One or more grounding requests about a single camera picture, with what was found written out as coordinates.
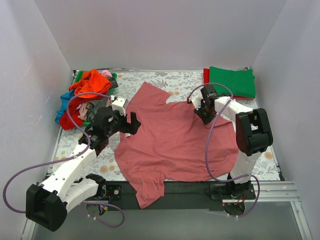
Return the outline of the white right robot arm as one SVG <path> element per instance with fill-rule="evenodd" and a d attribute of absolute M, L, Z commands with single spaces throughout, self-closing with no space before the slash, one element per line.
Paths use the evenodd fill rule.
<path fill-rule="evenodd" d="M 187 97 L 204 124 L 216 124 L 221 114 L 235 123 L 235 140 L 238 147 L 236 163 L 226 180 L 221 180 L 221 190 L 232 199 L 237 199 L 251 185 L 252 171 L 258 158 L 273 144 L 273 134 L 265 109 L 246 107 L 234 95 L 217 93 L 215 83 L 198 86 L 201 94 Z"/>

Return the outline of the dusty rose t-shirt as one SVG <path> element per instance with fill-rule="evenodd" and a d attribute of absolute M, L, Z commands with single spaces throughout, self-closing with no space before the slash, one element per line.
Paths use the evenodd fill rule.
<path fill-rule="evenodd" d="M 127 106 L 141 122 L 135 135 L 121 134 L 116 162 L 136 190 L 140 208 L 163 197 L 165 180 L 200 182 L 228 174 L 238 157 L 233 123 L 204 124 L 186 102 L 144 82 Z"/>

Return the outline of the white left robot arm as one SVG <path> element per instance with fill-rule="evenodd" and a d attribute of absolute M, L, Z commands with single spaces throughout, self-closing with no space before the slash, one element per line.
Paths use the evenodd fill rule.
<path fill-rule="evenodd" d="M 135 112 L 127 115 L 111 107 L 99 108 L 93 122 L 83 129 L 72 158 L 46 180 L 27 189 L 26 217 L 54 232 L 62 226 L 67 214 L 85 200 L 111 199 L 110 188 L 102 176 L 93 173 L 82 179 L 78 176 L 99 156 L 112 135 L 117 132 L 134 135 L 140 126 Z"/>

